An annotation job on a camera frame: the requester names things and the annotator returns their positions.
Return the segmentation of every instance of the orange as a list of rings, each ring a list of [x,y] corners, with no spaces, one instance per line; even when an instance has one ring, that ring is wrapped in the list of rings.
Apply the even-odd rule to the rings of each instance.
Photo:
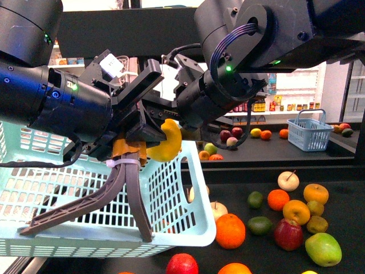
[[[303,191],[304,199],[307,202],[317,201],[321,204],[326,204],[329,199],[329,191],[320,184],[309,184]]]
[[[199,152],[199,159],[200,160],[209,160],[210,154],[209,152],[202,150]]]
[[[279,136],[282,139],[287,139],[288,135],[289,135],[289,130],[286,128],[284,128],[283,130],[280,130],[280,132],[279,132]]]
[[[289,194],[284,190],[272,190],[267,197],[269,207],[275,211],[282,211],[284,205],[289,202]]]
[[[244,264],[231,263],[222,267],[218,274],[252,274],[252,272]]]
[[[239,247],[246,238],[246,227],[244,223],[234,214],[225,214],[216,221],[216,241],[225,249]]]
[[[261,139],[262,140],[270,140],[271,136],[273,136],[273,134],[271,133],[270,130],[261,131]]]
[[[289,220],[294,220],[300,225],[305,225],[310,219],[308,206],[299,200],[287,202],[283,208],[283,215]]]

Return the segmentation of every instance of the yellow fruit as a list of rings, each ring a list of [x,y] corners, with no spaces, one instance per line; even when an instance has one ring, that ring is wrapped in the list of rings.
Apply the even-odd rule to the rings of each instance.
[[[307,202],[315,200],[326,204],[329,199],[329,191],[320,184],[309,184],[304,188],[303,196]]]
[[[259,138],[261,136],[261,130],[259,128],[254,128],[251,130],[251,136],[253,138]]]
[[[290,200],[283,207],[283,215],[289,220],[294,220],[300,225],[309,221],[310,212],[308,206],[299,200]]]
[[[179,153],[182,136],[179,127],[172,119],[166,119],[161,129],[166,135],[166,141],[162,141],[156,147],[147,148],[147,155],[155,161],[168,162]]]

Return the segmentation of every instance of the tangerine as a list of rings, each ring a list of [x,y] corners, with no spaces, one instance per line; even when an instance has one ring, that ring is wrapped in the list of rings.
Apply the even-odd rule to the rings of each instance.
[[[287,139],[287,137],[289,136],[289,130],[286,128],[284,128],[283,130],[280,130],[279,136],[282,139]]]
[[[209,160],[209,157],[210,157],[210,154],[209,152],[205,151],[205,150],[202,150],[199,152],[199,159],[200,160]]]
[[[289,202],[289,194],[284,190],[272,190],[267,196],[269,207],[275,211],[282,211],[284,205]]]
[[[283,215],[289,220],[294,220],[300,225],[305,225],[310,219],[308,206],[299,200],[287,202],[283,208]]]
[[[246,227],[234,214],[222,215],[216,221],[216,227],[216,241],[222,248],[235,249],[245,241]]]
[[[270,130],[264,130],[261,131],[261,139],[262,140],[270,140],[271,136],[273,136],[273,134],[271,133]]]
[[[244,264],[231,263],[222,267],[218,274],[252,274],[252,272]]]

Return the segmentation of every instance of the lemon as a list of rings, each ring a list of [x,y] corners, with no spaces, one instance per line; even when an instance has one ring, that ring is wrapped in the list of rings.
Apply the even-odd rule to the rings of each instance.
[[[166,141],[162,141],[156,147],[147,148],[147,155],[155,161],[168,162],[179,153],[183,138],[179,127],[172,119],[166,119],[161,129],[166,135]]]
[[[259,128],[252,129],[251,136],[254,138],[259,138],[261,136],[261,130]]]

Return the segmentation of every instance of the plastic basket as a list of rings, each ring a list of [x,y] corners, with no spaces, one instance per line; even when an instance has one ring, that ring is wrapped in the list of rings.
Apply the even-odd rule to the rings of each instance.
[[[289,124],[288,141],[303,151],[326,150],[330,132],[334,130],[331,125],[325,123],[326,112],[323,109],[317,110],[323,112],[320,121],[310,118],[299,118],[301,113],[312,110],[302,110],[295,119],[287,121]]]
[[[0,161],[60,163],[67,138],[0,122]],[[175,246],[205,246],[216,229],[195,142],[183,141],[171,162],[149,160],[140,170],[141,194],[153,228],[145,243],[125,187],[104,208],[33,236],[21,236],[35,214],[93,193],[110,169],[85,155],[60,169],[0,168],[0,256],[148,257]],[[188,203],[181,181],[187,159],[195,190]]]

